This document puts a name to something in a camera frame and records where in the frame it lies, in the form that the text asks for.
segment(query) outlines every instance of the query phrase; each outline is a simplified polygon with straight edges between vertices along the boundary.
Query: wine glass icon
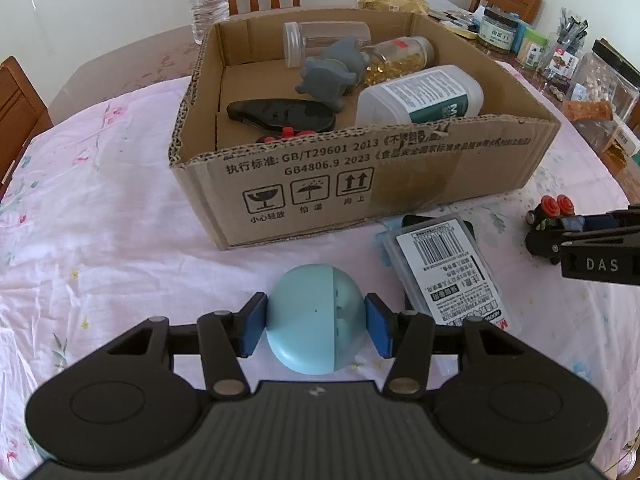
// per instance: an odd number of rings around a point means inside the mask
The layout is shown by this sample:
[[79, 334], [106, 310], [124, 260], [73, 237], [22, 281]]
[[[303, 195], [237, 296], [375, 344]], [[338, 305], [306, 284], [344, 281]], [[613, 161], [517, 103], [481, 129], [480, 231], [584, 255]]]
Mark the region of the wine glass icon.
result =
[[278, 188], [274, 187], [273, 189], [266, 189], [258, 193], [247, 194], [247, 196], [254, 202], [262, 202], [262, 206], [258, 208], [260, 210], [260, 209], [267, 209], [268, 207], [271, 207], [270, 205], [267, 204], [267, 202], [277, 194], [278, 194]]

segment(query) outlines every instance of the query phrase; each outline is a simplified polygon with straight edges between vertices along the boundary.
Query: cardboard box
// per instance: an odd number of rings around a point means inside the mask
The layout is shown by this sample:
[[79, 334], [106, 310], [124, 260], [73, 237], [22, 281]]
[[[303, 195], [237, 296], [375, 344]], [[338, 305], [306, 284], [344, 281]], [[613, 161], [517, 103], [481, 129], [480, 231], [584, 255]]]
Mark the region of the cardboard box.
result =
[[[436, 64], [455, 64], [484, 91], [478, 118], [354, 128], [357, 92], [334, 132], [254, 144], [229, 120], [236, 100], [304, 98], [283, 61], [285, 22], [363, 21], [372, 42], [424, 36]], [[425, 16], [362, 9], [273, 10], [209, 33], [178, 112], [171, 168], [220, 249], [342, 228], [525, 185], [560, 124], [505, 69]]]

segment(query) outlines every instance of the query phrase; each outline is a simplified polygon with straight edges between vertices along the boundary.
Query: gray plush figurine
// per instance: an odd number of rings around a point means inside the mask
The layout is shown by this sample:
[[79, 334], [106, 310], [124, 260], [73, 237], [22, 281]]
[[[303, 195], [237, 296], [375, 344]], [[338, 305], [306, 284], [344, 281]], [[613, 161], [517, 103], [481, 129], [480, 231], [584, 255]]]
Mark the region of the gray plush figurine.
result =
[[306, 58], [296, 92], [309, 94], [339, 112], [344, 108], [341, 96], [360, 81], [368, 65], [369, 56], [359, 51], [357, 38], [341, 38], [320, 57]]

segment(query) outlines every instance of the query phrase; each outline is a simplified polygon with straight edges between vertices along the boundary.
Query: fragile symbol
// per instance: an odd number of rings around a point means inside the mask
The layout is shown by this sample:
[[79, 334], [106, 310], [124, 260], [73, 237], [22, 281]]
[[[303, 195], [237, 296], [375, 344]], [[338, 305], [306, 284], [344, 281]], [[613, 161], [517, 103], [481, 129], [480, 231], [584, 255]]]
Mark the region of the fragile symbol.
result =
[[242, 196], [246, 209], [251, 214], [279, 209], [285, 205], [281, 184], [250, 189]]
[[343, 171], [338, 174], [338, 184], [335, 191], [337, 196], [360, 193], [371, 189], [373, 168]]
[[329, 181], [328, 175], [294, 180], [291, 183], [293, 203], [304, 204], [329, 198]]

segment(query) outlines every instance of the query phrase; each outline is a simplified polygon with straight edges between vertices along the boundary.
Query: jar lid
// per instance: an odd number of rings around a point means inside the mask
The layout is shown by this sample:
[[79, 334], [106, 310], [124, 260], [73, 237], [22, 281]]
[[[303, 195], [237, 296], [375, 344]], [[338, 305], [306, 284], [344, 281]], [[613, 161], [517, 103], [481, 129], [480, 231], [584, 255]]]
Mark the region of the jar lid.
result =
[[541, 46], [546, 45], [546, 36], [538, 32], [535, 28], [527, 27], [524, 31], [524, 37]]
[[593, 53], [597, 54], [606, 64], [612, 67], [633, 86], [640, 89], [640, 73], [620, 54], [611, 50], [601, 40], [593, 43]]
[[485, 9], [484, 15], [511, 28], [518, 28], [518, 20], [501, 10]]

